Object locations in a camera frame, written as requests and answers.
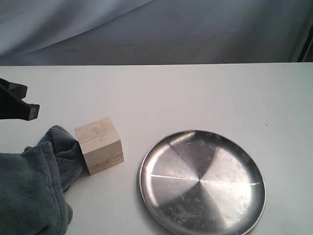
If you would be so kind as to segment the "grey fleece cloth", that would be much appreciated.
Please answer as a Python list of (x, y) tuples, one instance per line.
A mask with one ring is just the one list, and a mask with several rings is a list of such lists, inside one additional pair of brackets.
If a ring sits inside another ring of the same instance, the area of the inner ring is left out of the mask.
[(64, 192), (83, 170), (78, 141), (52, 126), (34, 147), (0, 155), (0, 233), (64, 235), (73, 217)]

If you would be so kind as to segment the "light wooden cube block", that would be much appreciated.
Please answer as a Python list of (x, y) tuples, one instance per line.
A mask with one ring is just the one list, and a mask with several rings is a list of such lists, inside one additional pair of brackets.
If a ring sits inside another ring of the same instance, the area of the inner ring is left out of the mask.
[(124, 162), (121, 139), (110, 118), (77, 127), (75, 134), (90, 175)]

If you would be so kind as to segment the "grey fabric backdrop curtain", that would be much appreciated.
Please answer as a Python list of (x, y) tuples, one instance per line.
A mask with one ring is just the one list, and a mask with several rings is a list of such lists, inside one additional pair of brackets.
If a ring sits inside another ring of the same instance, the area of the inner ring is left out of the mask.
[(310, 0), (3, 0), (3, 66), (292, 62)]

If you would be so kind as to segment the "round stainless steel plate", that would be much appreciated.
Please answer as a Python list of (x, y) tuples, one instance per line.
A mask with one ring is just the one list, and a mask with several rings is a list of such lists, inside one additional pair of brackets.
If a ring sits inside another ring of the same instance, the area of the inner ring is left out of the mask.
[(255, 161), (236, 143), (204, 130), (172, 133), (154, 144), (138, 171), (150, 215), (176, 235), (246, 235), (266, 206)]

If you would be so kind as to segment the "dark stand pole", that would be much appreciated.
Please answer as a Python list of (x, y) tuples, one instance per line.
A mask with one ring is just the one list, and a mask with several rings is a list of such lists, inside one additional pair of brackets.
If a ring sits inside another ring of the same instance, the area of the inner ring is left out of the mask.
[(312, 40), (313, 40), (313, 36), (312, 35), (309, 35), (303, 45), (303, 48), (300, 52), (300, 55), (297, 59), (297, 62), (303, 62), (305, 61), (305, 58), (306, 58), (306, 55), (310, 49), (310, 46), (311, 46), (311, 43), (312, 43)]

